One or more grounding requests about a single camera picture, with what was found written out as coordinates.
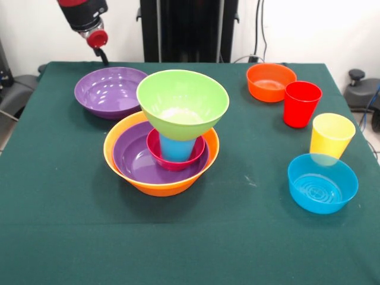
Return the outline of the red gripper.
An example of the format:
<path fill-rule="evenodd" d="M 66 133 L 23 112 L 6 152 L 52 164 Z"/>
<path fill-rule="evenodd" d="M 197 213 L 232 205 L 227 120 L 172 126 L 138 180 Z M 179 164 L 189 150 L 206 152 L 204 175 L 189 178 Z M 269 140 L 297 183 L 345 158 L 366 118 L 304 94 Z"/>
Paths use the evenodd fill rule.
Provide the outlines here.
<path fill-rule="evenodd" d="M 103 30 L 92 30 L 88 35 L 85 36 L 87 44 L 94 49 L 94 53 L 96 56 L 100 56 L 104 65 L 109 65 L 108 58 L 105 52 L 101 48 L 108 41 L 108 35 Z"/>

